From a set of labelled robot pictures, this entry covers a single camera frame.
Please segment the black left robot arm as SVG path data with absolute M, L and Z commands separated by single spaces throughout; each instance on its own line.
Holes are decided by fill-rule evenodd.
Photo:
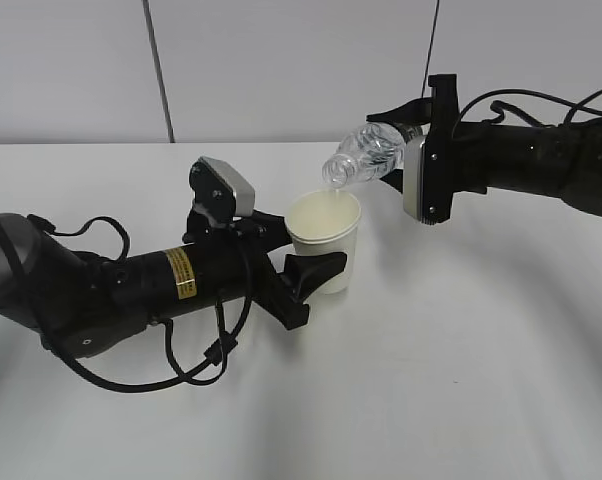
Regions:
M 291 244 L 280 216 L 255 211 L 227 226 L 191 211 L 180 246 L 110 259 L 59 243 L 47 220 L 0 214 L 25 286 L 63 347 L 76 359 L 98 355 L 143 332 L 153 321 L 241 297 L 286 329 L 307 324 L 307 298 L 340 275 L 344 252 L 288 255 L 277 271 L 271 251 Z

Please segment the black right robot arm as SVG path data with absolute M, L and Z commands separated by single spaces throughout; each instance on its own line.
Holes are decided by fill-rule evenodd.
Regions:
M 602 110 L 586 100 L 560 99 L 569 111 L 546 125 L 520 109 L 494 102 L 491 119 L 467 122 L 454 74 L 429 76 L 428 97 L 370 114 L 367 121 L 395 127 L 407 138 L 402 168 L 382 180 L 402 194 L 404 211 L 435 225 L 451 217 L 455 194 L 491 188 L 556 198 L 602 217 Z

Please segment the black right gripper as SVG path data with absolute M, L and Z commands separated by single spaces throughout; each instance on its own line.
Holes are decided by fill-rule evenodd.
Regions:
M 429 127 L 427 151 L 436 153 L 439 160 L 446 159 L 452 184 L 452 202 L 455 194 L 471 192 L 485 194 L 484 186 L 471 182 L 466 164 L 460 158 L 461 147 L 453 142 L 453 127 L 459 114 L 457 76 L 455 74 L 435 74 L 428 77 L 430 95 L 413 99 L 392 110 L 368 114 L 368 123 L 384 123 L 401 128 Z M 394 169 L 380 180 L 399 193 L 403 192 L 403 170 Z

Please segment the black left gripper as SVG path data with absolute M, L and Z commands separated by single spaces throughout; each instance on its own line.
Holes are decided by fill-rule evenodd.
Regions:
M 268 254 L 291 245 L 284 217 L 254 210 L 226 228 L 213 228 L 206 219 L 189 219 L 183 235 L 200 307 L 214 299 L 249 296 L 287 330 L 307 324 L 310 307 L 303 303 L 340 275 L 347 254 L 287 255 L 282 275 Z

